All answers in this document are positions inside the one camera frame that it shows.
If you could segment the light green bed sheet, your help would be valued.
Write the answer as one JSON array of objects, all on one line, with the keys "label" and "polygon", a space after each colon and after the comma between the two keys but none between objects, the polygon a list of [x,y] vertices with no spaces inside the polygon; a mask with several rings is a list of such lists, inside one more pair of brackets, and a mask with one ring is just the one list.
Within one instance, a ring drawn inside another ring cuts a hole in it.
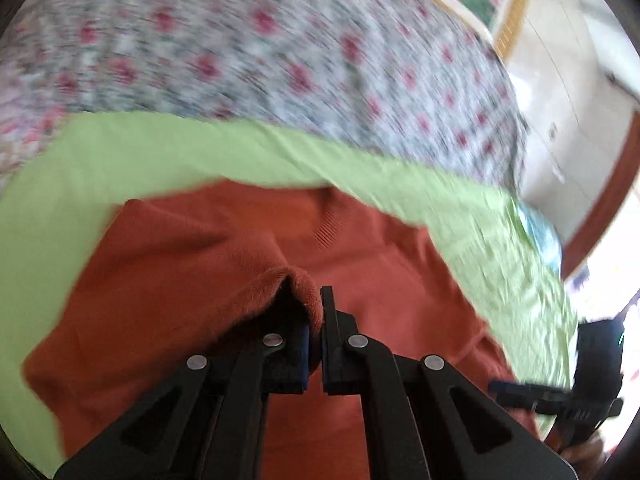
[{"label": "light green bed sheet", "polygon": [[572,381],[577,316],[510,193],[260,122],[75,114],[1,185],[1,426],[43,474],[54,474],[63,454],[53,416],[24,383],[24,359],[52,330],[117,204],[218,178],[272,188],[329,183],[423,224],[518,380]]}]

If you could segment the brown wooden furniture edge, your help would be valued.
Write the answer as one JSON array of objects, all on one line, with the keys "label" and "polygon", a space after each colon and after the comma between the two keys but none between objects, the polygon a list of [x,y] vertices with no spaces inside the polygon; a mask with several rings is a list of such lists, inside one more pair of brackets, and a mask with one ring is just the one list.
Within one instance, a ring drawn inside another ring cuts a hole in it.
[{"label": "brown wooden furniture edge", "polygon": [[561,278],[566,281],[587,260],[623,206],[639,173],[639,113],[634,112],[613,170],[597,200],[570,241],[564,246]]}]

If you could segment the rose floral quilt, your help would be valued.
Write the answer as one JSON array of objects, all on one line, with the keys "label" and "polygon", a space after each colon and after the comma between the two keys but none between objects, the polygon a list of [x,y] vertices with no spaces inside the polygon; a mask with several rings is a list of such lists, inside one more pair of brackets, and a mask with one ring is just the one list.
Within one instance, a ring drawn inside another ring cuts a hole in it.
[{"label": "rose floral quilt", "polygon": [[66,115],[254,119],[518,192],[498,54],[433,0],[25,0],[1,37],[1,174]]}]

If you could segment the rust orange knit garment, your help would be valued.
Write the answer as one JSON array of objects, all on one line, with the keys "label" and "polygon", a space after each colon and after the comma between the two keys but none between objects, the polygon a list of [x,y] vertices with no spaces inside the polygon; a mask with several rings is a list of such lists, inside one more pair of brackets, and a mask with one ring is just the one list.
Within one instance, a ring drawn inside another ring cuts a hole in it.
[{"label": "rust orange knit garment", "polygon": [[513,374],[426,229],[336,188],[221,182],[119,209],[24,375],[77,453],[138,396],[285,280],[313,321],[319,289],[403,356],[437,354],[480,388]]}]

